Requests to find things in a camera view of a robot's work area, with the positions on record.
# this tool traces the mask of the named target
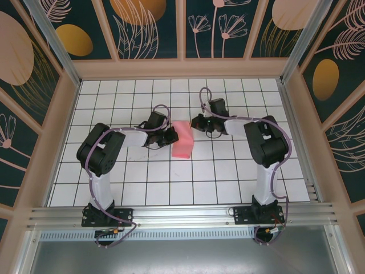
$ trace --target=white tile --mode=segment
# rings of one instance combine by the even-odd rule
[[[114,205],[121,206],[121,196],[123,195],[123,184],[110,184],[110,189],[114,199]]]
[[[287,196],[286,194],[286,190],[285,190],[285,185],[284,185],[284,181],[283,180],[278,180],[277,184],[276,184],[276,188],[274,188],[274,193],[278,196],[278,197],[285,197]],[[285,202],[286,199],[278,199],[279,202]]]
[[[83,143],[89,135],[90,126],[71,126],[67,142]]]
[[[170,162],[149,162],[148,182],[168,182],[170,181]]]
[[[164,104],[170,107],[170,93],[157,93],[152,95],[152,106]]]
[[[148,148],[146,147],[128,147],[128,162],[147,161],[148,160]]]
[[[127,160],[127,151],[126,147],[120,149],[118,157],[116,158],[117,162],[125,162]]]
[[[76,199],[74,207],[85,207],[90,201],[90,188],[89,184],[79,184],[76,192]]]
[[[115,94],[117,84],[118,81],[116,80],[101,81],[99,87],[99,94]]]
[[[244,91],[261,91],[258,79],[242,79]]]
[[[72,207],[77,184],[56,184],[51,201],[52,207]]]
[[[146,206],[164,206],[169,204],[169,183],[148,183]]]
[[[193,161],[194,181],[214,181],[213,161]]]
[[[291,202],[309,202],[309,195],[304,180],[284,180],[287,195]]]
[[[146,199],[146,183],[124,184],[123,206],[144,206]]]
[[[290,157],[297,158],[298,154],[297,154],[297,150],[295,149],[294,142],[293,142],[293,140],[290,140],[290,141],[291,141],[291,149],[292,149]]]
[[[150,108],[134,108],[132,111],[132,124],[140,124],[143,121],[147,121],[151,112]]]
[[[278,91],[278,85],[275,79],[260,79],[262,91]]]
[[[215,160],[234,159],[232,141],[213,142],[213,151]]]
[[[190,107],[200,107],[200,100],[199,100],[199,93],[190,93]],[[208,96],[205,92],[203,92],[201,94],[201,98],[203,100],[203,102],[205,103],[206,101],[208,101]]]
[[[170,93],[171,80],[153,80],[153,93]]]
[[[188,93],[172,93],[171,107],[189,107]]]
[[[213,160],[212,141],[195,142],[192,157],[193,160]]]
[[[170,204],[193,204],[193,184],[191,182],[171,183]]]
[[[236,159],[252,159],[248,141],[233,141]]]
[[[280,126],[285,131],[285,133],[288,134],[290,139],[293,138],[290,128],[289,128],[289,124],[287,122],[278,122],[278,126]]]
[[[199,92],[202,87],[206,87],[205,79],[190,79],[189,80],[189,91]]]
[[[266,107],[247,107],[249,117],[263,118],[267,116]]]
[[[172,182],[191,182],[192,181],[192,162],[191,161],[172,161],[170,167],[170,181]]]
[[[153,80],[137,80],[135,93],[152,93]]]
[[[86,126],[91,124],[92,114],[94,110],[75,110],[72,120],[73,126]]]
[[[256,180],[257,163],[254,160],[237,160],[239,180]]]
[[[216,203],[216,182],[194,182],[194,204]]]
[[[114,94],[99,94],[96,99],[95,108],[113,108],[114,107]]]
[[[110,126],[112,120],[113,110],[95,110],[94,117],[92,118],[92,125],[97,123],[103,123]]]
[[[240,79],[224,79],[226,92],[243,91],[242,82]]]
[[[240,181],[242,203],[252,203],[252,195],[255,193],[256,181]]]
[[[241,203],[240,188],[238,182],[217,182],[218,204]]]
[[[94,109],[97,95],[80,95],[76,109]]]
[[[66,144],[66,147],[64,149],[62,161],[63,162],[78,162],[76,158],[76,153],[78,149],[80,148],[80,144]]]
[[[281,167],[284,179],[301,179],[303,173],[298,159],[289,159]]]
[[[266,106],[282,106],[280,93],[278,92],[263,92],[263,98]]]
[[[227,106],[230,107],[246,106],[245,94],[243,92],[227,93]]]
[[[131,115],[132,115],[131,109],[113,110],[112,124],[130,124]]]
[[[230,116],[248,117],[247,107],[228,107]]]
[[[152,94],[135,94],[133,108],[151,107]]]
[[[208,88],[211,92],[225,92],[223,79],[207,79]]]
[[[247,106],[257,107],[265,105],[261,92],[247,92],[245,96]]]
[[[122,183],[124,181],[125,163],[116,162],[113,169],[110,172],[111,183]]]
[[[149,150],[149,161],[168,161],[170,160],[170,146],[159,148],[158,150]]]
[[[178,107],[171,109],[172,121],[190,121],[190,109],[188,107]]]
[[[171,92],[189,92],[189,81],[187,79],[171,80]]]
[[[135,80],[121,80],[118,81],[118,87],[116,93],[134,93],[135,92]]]
[[[100,81],[83,81],[80,94],[98,94]]]
[[[267,114],[272,115],[276,122],[286,122],[286,115],[283,107],[266,107]]]
[[[62,163],[58,172],[57,183],[77,183],[79,181],[81,164]]]
[[[132,108],[133,94],[117,94],[115,96],[114,108]]]
[[[125,168],[125,182],[146,182],[147,162],[127,162]]]
[[[237,180],[236,162],[234,160],[214,161],[216,180]]]

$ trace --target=white grid mat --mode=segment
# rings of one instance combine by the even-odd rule
[[[157,104],[171,107],[173,121],[190,121],[201,113],[198,92],[205,86],[213,99],[224,98],[231,116],[272,115],[291,137],[275,79],[84,81],[48,205],[88,203],[88,176],[76,152],[95,124],[136,126]],[[122,149],[111,171],[116,205],[251,203],[257,168],[247,141],[224,135],[213,140],[194,129],[193,136],[189,160],[171,157],[170,146]],[[295,149],[291,158],[279,173],[276,193],[288,195],[290,202],[309,201]]]

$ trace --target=floral wall pattern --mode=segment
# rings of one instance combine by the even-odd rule
[[[303,72],[324,122],[365,80],[365,0],[349,0]]]
[[[242,58],[258,0],[186,1],[186,58]]]
[[[0,243],[1,243],[2,235],[5,232],[6,224],[7,224],[7,220],[0,218]]]
[[[0,91],[43,124],[59,74],[16,9],[0,2]]]
[[[351,202],[365,199],[365,96],[326,135]]]
[[[72,60],[111,59],[91,0],[39,0],[39,3]]]
[[[269,0],[252,57],[289,57],[317,2]]]
[[[12,207],[38,134],[0,102],[0,204]]]
[[[103,0],[120,59],[177,58],[175,0]]]

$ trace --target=pink sponge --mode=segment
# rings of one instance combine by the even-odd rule
[[[179,141],[172,146],[172,157],[189,159],[194,147],[193,132],[189,121],[175,121],[172,123],[179,136]]]

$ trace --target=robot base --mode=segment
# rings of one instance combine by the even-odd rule
[[[260,205],[253,197],[252,205],[233,207],[235,224],[275,224],[272,215],[284,223],[283,209],[277,200],[268,205]]]
[[[110,205],[110,207],[106,210],[113,216],[118,217],[119,219],[132,221],[133,220],[133,209],[131,208],[114,208],[114,201]],[[99,209],[92,206],[91,203],[88,204],[88,207],[83,210],[83,217],[81,222],[82,227],[130,227],[131,224],[123,223],[119,224],[117,220],[114,220]]]

